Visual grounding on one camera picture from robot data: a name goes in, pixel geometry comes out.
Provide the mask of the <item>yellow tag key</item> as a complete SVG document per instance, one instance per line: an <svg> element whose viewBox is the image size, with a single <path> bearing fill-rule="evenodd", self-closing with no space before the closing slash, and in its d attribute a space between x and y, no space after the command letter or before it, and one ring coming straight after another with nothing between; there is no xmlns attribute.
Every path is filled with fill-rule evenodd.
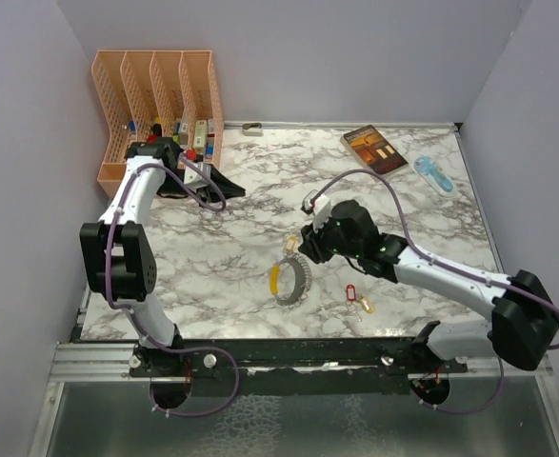
<svg viewBox="0 0 559 457"><path fill-rule="evenodd" d="M293 256L297 253L299 241L296 236L290 236L285 244L284 252L286 256Z"/></svg>

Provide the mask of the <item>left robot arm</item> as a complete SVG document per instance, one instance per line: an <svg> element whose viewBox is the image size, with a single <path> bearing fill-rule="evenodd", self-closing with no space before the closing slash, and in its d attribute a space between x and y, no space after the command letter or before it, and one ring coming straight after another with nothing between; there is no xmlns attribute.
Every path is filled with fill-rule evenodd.
<svg viewBox="0 0 559 457"><path fill-rule="evenodd" d="M191 197L199 207L221 212L246 190L197 155L188 155L169 137L134 142L126 171L110 205L95 223L80 228L88 285L111 309L123 312L139 343L154 348L151 363L160 373L178 373L185 349L178 327L155 295L157 266L144 228L151 204L163 198Z"/></svg>

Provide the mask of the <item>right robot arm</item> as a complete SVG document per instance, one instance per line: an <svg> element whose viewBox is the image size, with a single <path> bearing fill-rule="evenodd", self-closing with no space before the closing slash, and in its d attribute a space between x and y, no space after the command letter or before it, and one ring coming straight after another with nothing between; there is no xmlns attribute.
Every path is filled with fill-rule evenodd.
<svg viewBox="0 0 559 457"><path fill-rule="evenodd" d="M354 200L334 205L320 196L305 201L302 210L312 222L301 230L299 250L313 263L342 256L369 276L432 291L477 313L467 322L426 325L411 350L419 370L433 372L458 357L496 356L533 371L550 349L559 314L536 275L492 273L435 256L379 231Z"/></svg>

